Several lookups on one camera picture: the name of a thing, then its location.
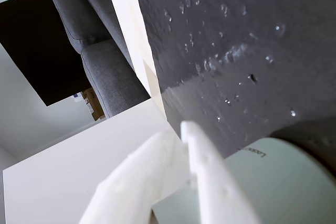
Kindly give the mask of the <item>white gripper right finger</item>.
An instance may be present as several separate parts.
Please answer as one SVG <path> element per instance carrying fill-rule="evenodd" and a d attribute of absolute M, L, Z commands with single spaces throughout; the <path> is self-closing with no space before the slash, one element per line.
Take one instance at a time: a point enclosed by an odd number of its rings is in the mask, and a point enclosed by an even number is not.
<path fill-rule="evenodd" d="M 260 223 L 260 217 L 202 128 L 181 123 L 190 173 L 197 178 L 201 223 Z"/>

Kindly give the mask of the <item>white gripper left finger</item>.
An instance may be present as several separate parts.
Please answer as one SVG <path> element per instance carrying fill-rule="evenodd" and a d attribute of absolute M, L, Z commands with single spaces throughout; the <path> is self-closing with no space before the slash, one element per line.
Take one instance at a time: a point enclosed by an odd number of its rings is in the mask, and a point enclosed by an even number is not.
<path fill-rule="evenodd" d="M 97 186 L 80 223 L 149 223 L 152 206 L 189 177 L 187 144 L 172 132 L 156 133 Z"/>

